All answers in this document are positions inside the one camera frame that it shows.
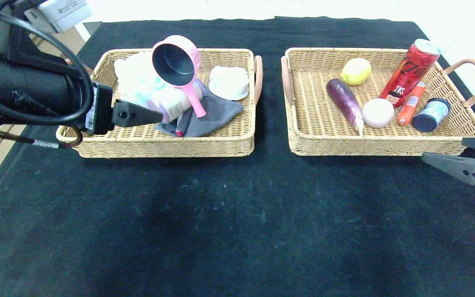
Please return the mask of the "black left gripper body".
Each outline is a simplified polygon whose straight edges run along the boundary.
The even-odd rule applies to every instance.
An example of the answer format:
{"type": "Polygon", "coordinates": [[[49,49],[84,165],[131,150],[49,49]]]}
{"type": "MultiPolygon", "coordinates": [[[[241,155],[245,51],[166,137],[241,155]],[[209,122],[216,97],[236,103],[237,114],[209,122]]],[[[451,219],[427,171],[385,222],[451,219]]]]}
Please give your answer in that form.
{"type": "MultiPolygon", "coordinates": [[[[74,65],[62,66],[62,71],[28,67],[28,113],[40,117],[66,117],[83,106],[85,90],[82,73],[74,65]]],[[[106,134],[114,128],[110,86],[93,82],[94,102],[87,113],[72,121],[87,134],[106,134]]]]}

